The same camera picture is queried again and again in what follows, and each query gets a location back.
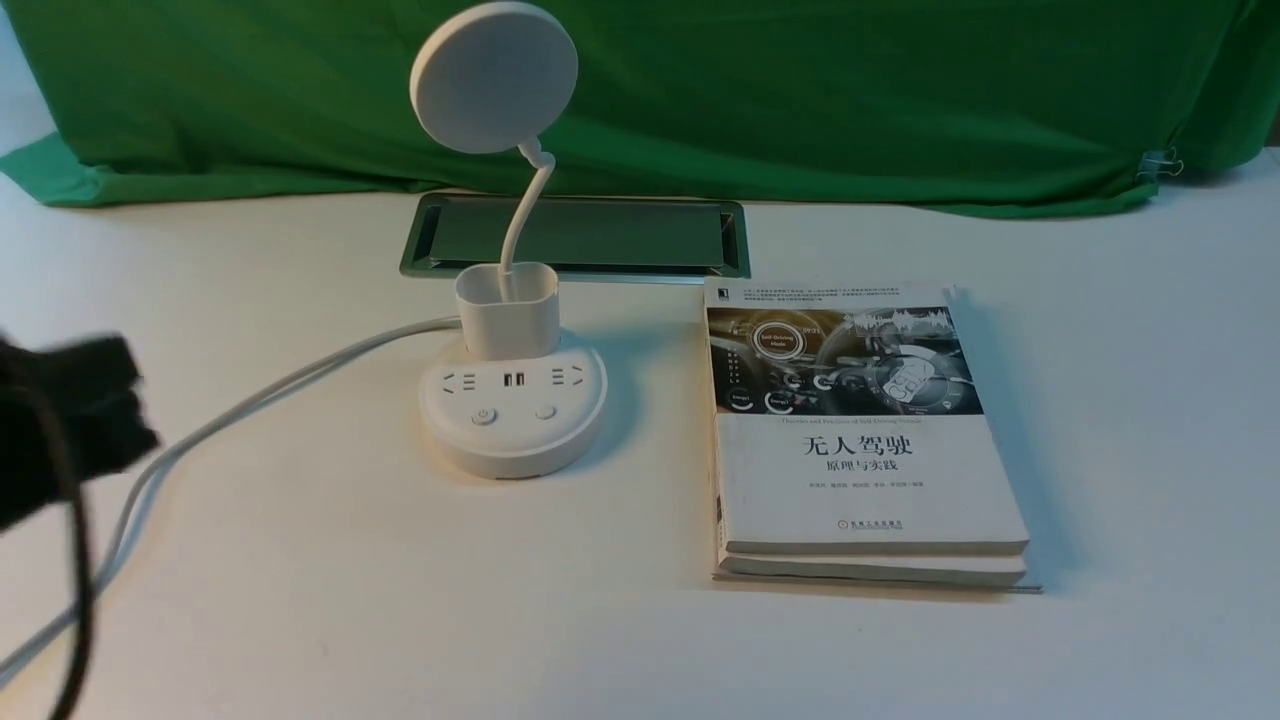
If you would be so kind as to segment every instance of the car dashboard image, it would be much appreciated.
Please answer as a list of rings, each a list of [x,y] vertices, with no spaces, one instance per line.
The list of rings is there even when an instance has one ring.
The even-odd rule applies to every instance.
[[[946,307],[709,307],[721,413],[978,415]]]

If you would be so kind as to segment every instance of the green backdrop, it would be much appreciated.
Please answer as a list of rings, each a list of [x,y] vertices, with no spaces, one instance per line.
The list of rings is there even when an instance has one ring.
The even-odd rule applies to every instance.
[[[50,205],[445,186],[408,68],[467,0],[3,0],[59,133],[0,160]],[[581,55],[549,192],[1116,211],[1252,158],[1280,0],[544,0]]]

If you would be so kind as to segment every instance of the white table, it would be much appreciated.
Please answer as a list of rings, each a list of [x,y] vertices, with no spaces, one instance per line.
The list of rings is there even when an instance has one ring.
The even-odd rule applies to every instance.
[[[125,333],[177,439],[278,375],[452,313],[397,261],[415,199],[59,211],[0,178],[0,323]],[[995,223],[748,209],[756,277],[943,279],[1041,597],[717,585],[699,290],[567,284],[613,382],[552,478],[433,461],[402,341],[166,480],[101,603],[81,717],[1263,717],[1280,685],[1280,159],[1151,206]],[[827,259],[804,266],[799,243]],[[305,256],[305,263],[298,258]],[[99,547],[132,477],[92,486]],[[0,648],[68,597],[64,519],[0,538]],[[67,642],[3,694],[42,719]]]

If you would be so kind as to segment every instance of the book title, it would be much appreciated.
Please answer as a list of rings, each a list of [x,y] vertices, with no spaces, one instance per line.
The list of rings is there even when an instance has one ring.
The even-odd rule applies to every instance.
[[[832,473],[876,473],[899,470],[905,455],[914,455],[911,441],[897,436],[808,436],[804,438],[806,456],[827,459]]]

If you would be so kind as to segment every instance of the power strip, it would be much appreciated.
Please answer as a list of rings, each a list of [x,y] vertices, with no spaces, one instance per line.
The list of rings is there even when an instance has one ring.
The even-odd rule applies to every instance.
[[[445,348],[419,386],[428,437],[467,473],[534,478],[581,457],[604,419],[604,363],[562,332],[549,355],[477,360],[466,342]]]

